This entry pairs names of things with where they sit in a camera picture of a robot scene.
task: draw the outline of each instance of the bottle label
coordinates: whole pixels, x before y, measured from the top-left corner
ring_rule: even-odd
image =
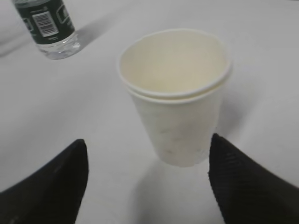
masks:
[[[37,44],[62,41],[75,31],[62,0],[32,7],[15,6]]]

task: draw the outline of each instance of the white paper cup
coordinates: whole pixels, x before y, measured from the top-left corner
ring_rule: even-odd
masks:
[[[198,30],[166,30],[129,46],[117,68],[159,158],[178,167],[198,164],[231,73],[223,44]]]

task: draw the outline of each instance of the stacked paper cup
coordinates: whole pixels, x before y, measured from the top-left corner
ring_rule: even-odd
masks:
[[[232,63],[213,35],[172,29],[148,35],[118,59],[118,72],[161,160],[198,164],[211,146]]]

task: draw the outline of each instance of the barcode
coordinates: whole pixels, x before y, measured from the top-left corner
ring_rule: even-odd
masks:
[[[33,15],[32,17],[43,37],[52,36],[59,33],[49,11]]]

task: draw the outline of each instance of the stain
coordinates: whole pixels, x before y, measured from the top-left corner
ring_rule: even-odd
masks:
[[[171,150],[166,150],[166,152],[169,153],[169,154],[174,154],[174,152],[171,151]]]

